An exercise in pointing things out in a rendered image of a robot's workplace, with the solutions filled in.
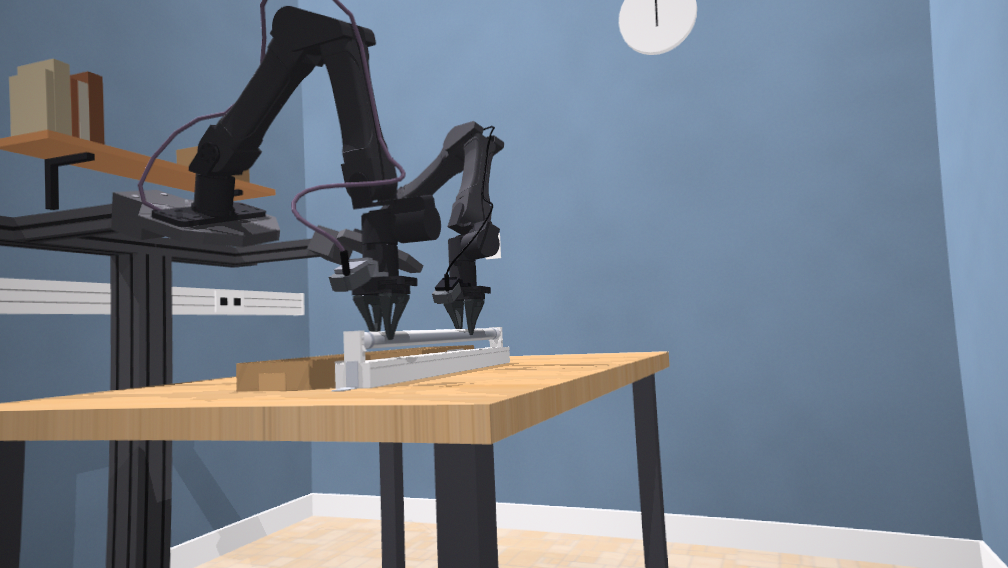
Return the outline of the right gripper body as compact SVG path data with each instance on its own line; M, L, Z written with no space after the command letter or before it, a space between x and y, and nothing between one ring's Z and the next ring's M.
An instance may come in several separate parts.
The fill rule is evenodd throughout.
M417 278L399 276L397 245L389 245L388 249L388 244L376 244L376 249L371 250L371 244L363 244L362 257L349 259L349 271L354 273L368 265L371 280L354 289L352 295L410 294L410 286L417 286Z

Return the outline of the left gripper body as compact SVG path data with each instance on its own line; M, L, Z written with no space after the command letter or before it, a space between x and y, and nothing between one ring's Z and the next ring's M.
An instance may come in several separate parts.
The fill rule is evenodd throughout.
M461 262L461 266L457 266L456 261L453 263L449 270L449 289L453 290L458 282L462 292L455 301L464 301L465 299L485 300L485 293L491 294L491 287L477 286L476 262ZM435 286L436 290L445 290L444 278Z

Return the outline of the white tube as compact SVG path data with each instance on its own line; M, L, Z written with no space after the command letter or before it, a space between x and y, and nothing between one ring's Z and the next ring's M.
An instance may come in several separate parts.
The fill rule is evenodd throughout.
M500 331L497 328L474 329L470 335L468 329L450 330L418 330L396 331L393 340L388 340L385 332L365 332L365 349L388 348L400 346L440 344L453 342L479 341L498 339Z

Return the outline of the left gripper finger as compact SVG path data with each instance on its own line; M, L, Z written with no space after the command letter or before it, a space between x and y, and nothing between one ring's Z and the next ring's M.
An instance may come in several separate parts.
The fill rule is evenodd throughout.
M453 303L443 304L447 310L450 318L453 321L455 329L463 328L463 312L464 312L464 301L454 301ZM458 308L456 308L458 307ZM455 315L456 312L456 315Z
M476 304L475 304L475 302L476 302ZM465 305L465 312L466 312L468 332L469 332L470 335L473 335L474 329L475 329L475 325L476 325L476 321L477 321L477 319L479 317L479 314L480 314L480 312L481 312L481 310L483 308L483 305L484 305L484 300L480 300L480 299L465 299L464 300L464 305ZM473 308L474 308L474 311L473 311Z

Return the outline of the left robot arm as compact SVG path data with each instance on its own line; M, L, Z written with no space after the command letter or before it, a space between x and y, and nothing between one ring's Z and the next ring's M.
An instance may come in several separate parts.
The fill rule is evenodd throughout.
M417 178L397 189L398 199L433 195L449 179L463 171L461 187L452 205L447 226L461 235L448 239L449 262L474 237L491 209L491 205L482 198L482 190L484 189L485 199L490 201L489 177L493 153L495 155L501 151L504 142L492 135L489 143L489 136L486 138L482 134L483 127L474 121L453 127L444 140L437 158ZM491 215L492 212L475 239L457 258L457 266L461 266L461 262L475 262L476 259L491 257L498 252L500 228L492 224ZM469 231L470 234L467 234ZM461 292L460 283L457 283L453 290L436 290L432 296L434 303L449 304Z

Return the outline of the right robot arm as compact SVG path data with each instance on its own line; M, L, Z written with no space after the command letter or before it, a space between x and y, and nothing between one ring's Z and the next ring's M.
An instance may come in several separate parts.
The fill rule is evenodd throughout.
M302 80L324 64L340 123L344 183L397 179L380 144L365 60L353 25L284 6L274 15L270 34L272 40L257 71L232 108L216 126L209 126L198 144L199 151L188 165L190 172L197 173L191 207L152 210L152 218L191 227L265 217L263 209L233 202L235 177L231 175L252 167L275 117ZM430 241L440 235L434 197L397 199L397 187L398 183L346 187L353 210L392 205L361 216L362 245L371 244L371 250L376 244L388 244L389 249L398 242Z

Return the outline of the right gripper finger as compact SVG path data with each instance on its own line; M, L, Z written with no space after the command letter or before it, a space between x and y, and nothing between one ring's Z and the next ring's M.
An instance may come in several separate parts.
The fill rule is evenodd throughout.
M393 340L399 319L409 299L410 295L407 294L399 294L399 293L379 294L384 328L388 340ZM395 303L395 308L394 308L393 318L391 318L393 303Z
M358 310L360 311L362 317L364 318L367 327L369 329L369 332L380 332L381 322L382 322L382 311L381 311L379 296L357 295L353 296L353 301L357 306ZM371 313L369 310L369 305L372 306L374 320L372 320Z

